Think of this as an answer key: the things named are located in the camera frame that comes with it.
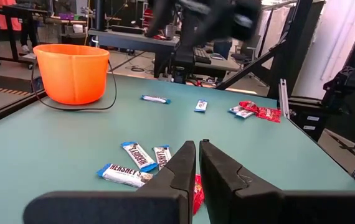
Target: wire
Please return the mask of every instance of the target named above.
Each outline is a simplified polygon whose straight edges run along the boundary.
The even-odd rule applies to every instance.
[[[111,21],[112,19],[114,19],[114,17],[125,7],[125,5],[128,3],[128,0],[126,0],[122,6],[116,11],[116,13],[114,13],[114,15],[112,15],[109,19],[107,19],[107,21]]]
[[[145,56],[141,56],[141,55],[139,57],[147,58],[147,59],[150,59],[150,60],[153,59],[153,58],[145,57]],[[132,72],[145,72],[146,74],[152,74],[152,72],[153,72],[152,70],[147,69],[148,67],[150,67],[152,65],[148,65],[148,66],[143,68],[143,67],[140,67],[139,65],[134,65],[132,62],[130,62],[130,60],[128,62],[129,62],[129,64],[131,64],[131,66],[127,66],[125,68],[126,69],[130,69]]]
[[[75,108],[75,109],[71,109],[71,108],[58,108],[56,106],[51,106],[51,105],[48,105],[47,103],[44,103],[42,101],[42,99],[38,96],[38,93],[36,92],[36,88],[34,87],[34,72],[35,72],[35,68],[36,68],[36,65],[37,65],[37,60],[35,60],[34,62],[34,66],[32,68],[32,72],[31,72],[31,87],[32,87],[32,91],[35,93],[35,96],[36,98],[45,106],[49,107],[49,108],[52,108],[52,109],[55,109],[55,110],[61,110],[61,111],[85,111],[85,110],[108,110],[110,109],[111,107],[114,106],[115,102],[116,102],[116,94],[117,94],[117,90],[116,90],[116,80],[115,80],[115,75],[114,75],[114,71],[113,71],[113,68],[111,66],[111,63],[110,61],[108,61],[108,64],[110,65],[111,67],[111,74],[113,75],[113,79],[114,79],[114,86],[115,86],[115,96],[114,96],[114,100],[113,100],[113,103],[110,105],[110,106],[107,106],[106,108]]]

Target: candy wrapper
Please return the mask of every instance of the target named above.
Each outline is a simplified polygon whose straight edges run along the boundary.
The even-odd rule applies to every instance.
[[[207,106],[208,106],[208,102],[206,100],[199,100],[194,111],[205,112]]]
[[[235,106],[233,108],[229,109],[229,112],[233,113],[233,114],[237,114],[238,112],[244,110],[244,108],[242,108],[242,106]]]
[[[140,171],[148,172],[157,166],[157,163],[137,142],[124,142],[121,146],[133,159]]]
[[[229,112],[235,114],[236,116],[240,116],[242,118],[248,118],[251,115],[254,115],[254,112],[245,110],[244,108],[242,108],[242,106],[235,106],[233,108],[229,109]]]
[[[193,200],[193,215],[200,209],[202,202],[204,201],[204,191],[202,189],[201,175],[196,174],[194,184],[194,200]]]
[[[257,114],[259,112],[258,106],[254,102],[249,101],[249,100],[241,101],[240,106],[242,106],[242,108],[244,108],[248,111],[254,112],[255,114]]]
[[[158,169],[161,170],[172,158],[169,145],[154,147],[153,149],[157,158]]]
[[[106,180],[132,187],[141,187],[153,178],[152,174],[139,172],[115,164],[106,164],[102,169],[97,171],[97,175]]]
[[[254,112],[247,111],[247,110],[242,110],[242,111],[236,113],[235,115],[236,116],[240,116],[242,118],[248,118],[248,117],[250,117],[250,116],[252,116],[254,114],[255,114]]]
[[[142,95],[141,96],[142,100],[148,100],[152,102],[157,102],[157,103],[165,103],[165,104],[170,104],[171,100],[159,96],[148,96],[148,95]]]
[[[257,114],[257,117],[279,123],[281,114],[282,112],[280,110],[270,108],[259,108],[259,113]]]

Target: hershey's logo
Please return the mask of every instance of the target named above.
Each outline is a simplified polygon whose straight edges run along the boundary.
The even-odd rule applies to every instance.
[[[168,160],[166,159],[166,156],[165,156],[165,152],[158,151],[156,154],[157,154],[157,158],[158,158],[159,167],[160,168],[164,167],[168,163]]]
[[[129,151],[140,165],[147,163],[147,159],[144,158],[144,155],[142,155],[142,153],[139,150],[137,150],[137,148],[135,147],[131,148],[129,149]]]
[[[134,175],[135,173],[137,173],[137,171],[135,171],[133,169],[129,169],[129,168],[126,168],[126,167],[118,166],[118,165],[115,165],[115,164],[112,164],[109,169],[115,170],[115,171],[119,171],[119,172],[124,172],[126,174],[131,174],[131,175]]]

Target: desk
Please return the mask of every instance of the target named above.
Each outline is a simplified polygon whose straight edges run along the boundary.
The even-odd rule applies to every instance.
[[[65,20],[61,19],[60,16],[50,16],[50,17],[43,17],[32,15],[32,18],[36,21],[41,21],[44,23],[54,23],[54,24],[68,24],[68,25],[86,25],[86,21],[78,21],[78,20]]]
[[[28,65],[28,69],[32,69],[32,64],[34,62],[33,60],[26,59],[26,58],[21,60],[19,57],[17,51],[17,45],[16,45],[16,38],[14,36],[13,27],[11,24],[12,17],[29,20],[32,19],[32,13],[47,14],[46,11],[21,8],[16,5],[3,6],[2,8],[0,8],[0,15],[4,15],[4,17],[6,18],[7,32],[9,34],[9,42],[10,42],[10,48],[12,54],[12,58],[0,57],[0,60],[24,63]]]
[[[116,81],[118,99],[108,111],[68,113],[35,102],[0,120],[0,223],[21,223],[25,205],[53,190],[136,190],[95,174],[109,162],[137,169],[120,147],[123,141],[138,141],[155,159],[154,146],[169,144],[174,154],[194,140],[198,152],[207,138],[281,189],[355,190],[355,180],[289,120],[244,121],[227,112],[241,100],[267,107],[275,100],[132,77]],[[109,105],[113,93],[108,77],[105,96],[93,106]],[[143,101],[142,94],[172,103]],[[200,98],[209,102],[205,113],[193,112]],[[193,223],[209,223],[204,205]]]
[[[209,59],[211,60],[210,64],[196,62],[196,67],[211,68],[211,69],[230,71],[230,72],[236,72],[240,68],[239,65],[237,65],[236,63],[230,62],[224,58],[223,60],[217,60],[209,57]]]
[[[179,42],[179,38],[177,37],[174,37],[172,40],[157,40],[145,37],[143,34],[128,34],[124,32],[113,32],[110,30],[104,32],[90,30],[89,34],[98,36],[98,43],[100,45],[155,52],[155,78],[159,77],[158,71],[161,71],[161,66],[166,66],[166,60],[169,59],[176,44]]]
[[[223,58],[223,60],[217,60],[209,57],[210,64],[196,62],[193,74],[196,75],[208,75],[210,77],[220,78],[222,81],[225,77],[226,71],[236,72],[239,70],[239,65],[234,62],[230,62]]]

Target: keyboard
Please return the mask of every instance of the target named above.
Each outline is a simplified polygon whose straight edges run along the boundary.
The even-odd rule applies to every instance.
[[[211,60],[209,59],[209,56],[204,49],[195,48],[194,49],[194,56],[195,56],[196,62],[207,63],[207,64],[211,63]]]

